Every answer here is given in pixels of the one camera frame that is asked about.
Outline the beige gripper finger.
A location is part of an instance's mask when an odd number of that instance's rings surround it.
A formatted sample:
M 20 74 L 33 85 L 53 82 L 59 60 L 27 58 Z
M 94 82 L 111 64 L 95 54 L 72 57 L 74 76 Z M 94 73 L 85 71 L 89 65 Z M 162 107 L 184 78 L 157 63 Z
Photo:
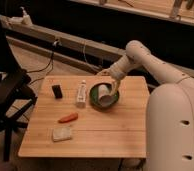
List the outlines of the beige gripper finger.
M 103 69 L 100 72 L 97 73 L 98 76 L 109 76 L 109 70 L 108 69 Z
M 114 80 L 111 84 L 111 95 L 114 95 L 120 86 L 120 81 L 119 80 Z

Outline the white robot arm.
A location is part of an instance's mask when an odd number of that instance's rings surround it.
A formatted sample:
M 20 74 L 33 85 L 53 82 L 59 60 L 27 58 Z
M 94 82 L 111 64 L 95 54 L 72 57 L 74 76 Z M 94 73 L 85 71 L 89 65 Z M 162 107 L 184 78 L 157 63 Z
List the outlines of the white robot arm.
M 127 73 L 140 66 L 159 83 L 146 107 L 147 171 L 194 171 L 194 78 L 152 55 L 137 40 L 100 73 L 114 79 L 112 90 L 117 91 Z

